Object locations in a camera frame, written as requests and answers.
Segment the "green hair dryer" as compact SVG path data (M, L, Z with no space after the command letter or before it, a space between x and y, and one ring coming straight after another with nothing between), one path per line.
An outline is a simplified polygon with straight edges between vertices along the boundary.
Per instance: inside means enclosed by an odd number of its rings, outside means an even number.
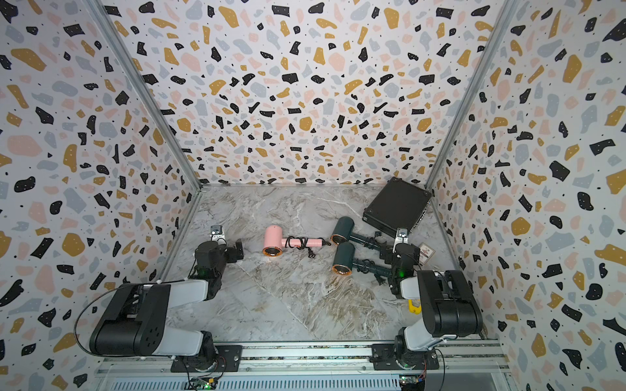
M347 241L352 241L357 244L363 245L367 249L377 250L379 252L386 252L391 247L385 241L381 241L381 231L375 231L373 236L364 236L354 231L355 222L350 217L341 217L337 221L333 233L330 236L330 241L333 244L342 244Z
M356 258L355 246L350 242L337 246L332 271L338 275L351 275L353 271L373 274L380 284L383 284L391 276L391 269L380 266L368 259Z

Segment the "pink hair dryer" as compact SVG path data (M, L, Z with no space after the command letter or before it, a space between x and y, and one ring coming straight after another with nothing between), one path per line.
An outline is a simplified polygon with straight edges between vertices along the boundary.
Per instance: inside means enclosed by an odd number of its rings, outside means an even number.
M283 229L277 225L269 226L264 233L262 253L267 257L278 257L284 249L306 250L309 258L315 258L313 249L330 246L324 238L308 238L297 236L283 236Z

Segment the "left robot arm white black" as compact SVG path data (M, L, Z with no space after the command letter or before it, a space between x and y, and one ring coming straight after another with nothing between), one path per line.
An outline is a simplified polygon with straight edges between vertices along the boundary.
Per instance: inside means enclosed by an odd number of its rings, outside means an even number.
M171 371L233 372L242 347L215 346L208 331L189 331L166 324L168 310L214 299L228 264L244 259L238 239L200 244L190 275L161 283L124 283L113 294L89 340L89 352L100 357L169 357Z

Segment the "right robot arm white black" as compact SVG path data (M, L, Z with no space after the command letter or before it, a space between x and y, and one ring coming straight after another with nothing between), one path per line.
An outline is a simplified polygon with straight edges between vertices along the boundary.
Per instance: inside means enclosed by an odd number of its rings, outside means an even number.
M393 344L372 346L370 362L376 371L437 369L437 345L483 329L482 312L463 273L416 270L418 259L415 246L395 246L388 279L391 291L398 298L415 301L421 318L402 327Z

